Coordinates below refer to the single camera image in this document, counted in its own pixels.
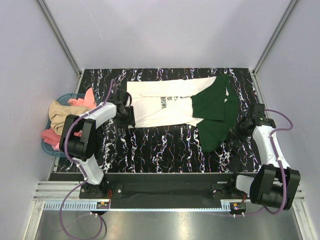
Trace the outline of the cream and green t-shirt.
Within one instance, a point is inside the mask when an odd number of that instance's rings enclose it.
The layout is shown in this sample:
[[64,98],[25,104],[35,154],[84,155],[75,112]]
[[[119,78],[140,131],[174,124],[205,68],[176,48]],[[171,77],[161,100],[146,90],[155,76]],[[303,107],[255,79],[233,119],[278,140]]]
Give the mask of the cream and green t-shirt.
[[237,123],[238,96],[229,75],[165,81],[130,81],[135,128],[187,124],[197,128],[204,152],[212,152]]

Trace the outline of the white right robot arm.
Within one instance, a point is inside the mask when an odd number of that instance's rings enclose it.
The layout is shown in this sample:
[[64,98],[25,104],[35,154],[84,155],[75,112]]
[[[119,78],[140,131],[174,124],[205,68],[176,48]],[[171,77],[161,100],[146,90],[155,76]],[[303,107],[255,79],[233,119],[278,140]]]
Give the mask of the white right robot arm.
[[255,141],[262,165],[255,176],[236,173],[227,185],[227,192],[235,199],[247,194],[251,203],[263,206],[267,211],[274,208],[278,213],[291,208],[301,175],[286,161],[277,139],[281,128],[266,116],[267,111],[264,104],[254,103],[231,129],[237,140],[251,137]]

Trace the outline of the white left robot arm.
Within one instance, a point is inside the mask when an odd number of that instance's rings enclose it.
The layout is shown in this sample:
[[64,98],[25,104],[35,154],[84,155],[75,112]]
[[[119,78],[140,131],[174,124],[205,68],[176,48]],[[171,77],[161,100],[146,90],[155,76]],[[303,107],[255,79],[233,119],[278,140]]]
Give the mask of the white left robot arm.
[[132,96],[127,91],[117,91],[111,99],[79,116],[69,114],[59,143],[59,149],[80,169],[84,181],[91,185],[90,192],[97,198],[108,193],[107,184],[102,182],[104,173],[95,158],[97,129],[109,120],[118,128],[135,126]]

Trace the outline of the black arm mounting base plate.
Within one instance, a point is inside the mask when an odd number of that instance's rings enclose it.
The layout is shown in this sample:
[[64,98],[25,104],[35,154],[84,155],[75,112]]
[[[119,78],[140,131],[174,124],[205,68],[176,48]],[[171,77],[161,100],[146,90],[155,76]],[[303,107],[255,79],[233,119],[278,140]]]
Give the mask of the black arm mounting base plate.
[[132,204],[168,203],[171,207],[208,207],[213,202],[240,199],[229,193],[235,173],[107,173],[102,186],[86,184],[75,194],[81,199],[106,199]]

